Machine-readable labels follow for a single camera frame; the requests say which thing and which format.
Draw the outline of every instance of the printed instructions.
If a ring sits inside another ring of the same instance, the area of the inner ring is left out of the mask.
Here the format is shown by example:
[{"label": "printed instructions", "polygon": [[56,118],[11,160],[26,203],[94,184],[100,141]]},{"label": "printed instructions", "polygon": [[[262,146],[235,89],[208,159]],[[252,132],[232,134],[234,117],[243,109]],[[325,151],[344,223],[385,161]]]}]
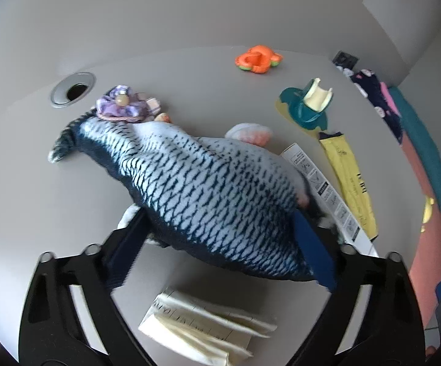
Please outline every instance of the printed instructions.
[{"label": "printed instructions", "polygon": [[362,255],[378,257],[373,244],[360,227],[353,213],[300,146],[296,143],[292,144],[281,156],[291,162],[308,179],[314,196],[321,200],[326,211],[334,218],[344,241],[353,245]]}]

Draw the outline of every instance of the fish scale pattern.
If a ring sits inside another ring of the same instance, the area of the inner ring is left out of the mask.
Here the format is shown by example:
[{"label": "fish scale pattern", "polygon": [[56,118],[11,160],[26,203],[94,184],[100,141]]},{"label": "fish scale pattern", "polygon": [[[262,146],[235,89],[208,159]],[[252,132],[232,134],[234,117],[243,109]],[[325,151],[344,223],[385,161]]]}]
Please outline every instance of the fish scale pattern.
[{"label": "fish scale pattern", "polygon": [[103,148],[117,170],[114,176],[137,190],[135,203],[181,237],[187,252],[206,247],[217,260],[242,265],[242,271],[256,276],[311,276],[293,237],[293,168],[281,157],[238,140],[191,137],[167,123],[83,117],[65,128],[50,152],[51,162],[73,150],[63,144],[70,139],[85,153]]}]

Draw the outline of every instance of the teal cloth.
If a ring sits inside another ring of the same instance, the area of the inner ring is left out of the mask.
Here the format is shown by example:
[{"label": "teal cloth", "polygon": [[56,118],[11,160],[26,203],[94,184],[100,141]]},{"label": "teal cloth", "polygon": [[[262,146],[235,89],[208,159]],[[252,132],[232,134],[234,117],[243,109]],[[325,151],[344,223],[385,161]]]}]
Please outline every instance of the teal cloth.
[{"label": "teal cloth", "polygon": [[427,128],[410,103],[405,100],[400,90],[397,87],[392,87],[388,91],[402,115],[402,127],[407,132],[415,151],[421,159],[422,166],[424,166],[441,210],[441,156],[439,150],[429,132],[427,132]]}]

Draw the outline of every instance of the small plush toy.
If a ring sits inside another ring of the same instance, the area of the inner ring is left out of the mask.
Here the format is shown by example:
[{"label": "small plush toy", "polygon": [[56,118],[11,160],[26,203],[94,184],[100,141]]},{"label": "small plush toy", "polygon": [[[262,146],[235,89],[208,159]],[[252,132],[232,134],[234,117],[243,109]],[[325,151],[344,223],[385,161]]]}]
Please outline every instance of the small plush toy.
[{"label": "small plush toy", "polygon": [[265,45],[256,45],[236,58],[236,66],[241,70],[261,74],[266,73],[270,67],[278,66],[282,60],[283,56],[272,49]]},{"label": "small plush toy", "polygon": [[146,94],[133,94],[131,87],[117,85],[97,100],[97,117],[106,121],[152,121],[161,111],[160,102]]}]

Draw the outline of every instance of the plush fish toy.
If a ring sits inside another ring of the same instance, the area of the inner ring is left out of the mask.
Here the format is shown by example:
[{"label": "plush fish toy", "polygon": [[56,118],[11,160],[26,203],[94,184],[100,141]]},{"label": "plush fish toy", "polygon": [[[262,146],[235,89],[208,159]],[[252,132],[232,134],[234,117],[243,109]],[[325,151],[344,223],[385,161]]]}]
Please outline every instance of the plush fish toy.
[{"label": "plush fish toy", "polygon": [[166,122],[102,120],[92,109],[61,132],[48,160],[73,151],[92,157],[146,209],[161,243],[252,276],[311,280],[292,216],[297,208],[316,220],[324,214],[302,174],[251,144],[263,128],[197,138]]}]

